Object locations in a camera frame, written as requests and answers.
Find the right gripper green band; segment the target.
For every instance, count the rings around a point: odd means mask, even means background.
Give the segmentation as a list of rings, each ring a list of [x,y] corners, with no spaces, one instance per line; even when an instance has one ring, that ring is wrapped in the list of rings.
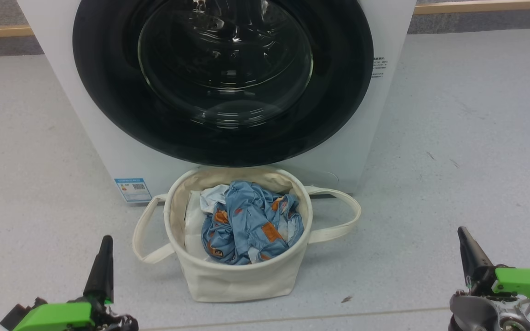
[[[494,302],[530,300],[530,268],[494,265],[466,227],[458,228],[463,277],[473,296]]]

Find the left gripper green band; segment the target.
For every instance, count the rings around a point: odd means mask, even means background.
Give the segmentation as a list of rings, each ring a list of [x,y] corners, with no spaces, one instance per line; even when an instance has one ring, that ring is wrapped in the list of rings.
[[[115,314],[106,304],[114,301],[113,239],[105,235],[84,287],[83,296],[66,303],[36,298],[34,306],[15,306],[13,331],[138,331],[138,320]]]

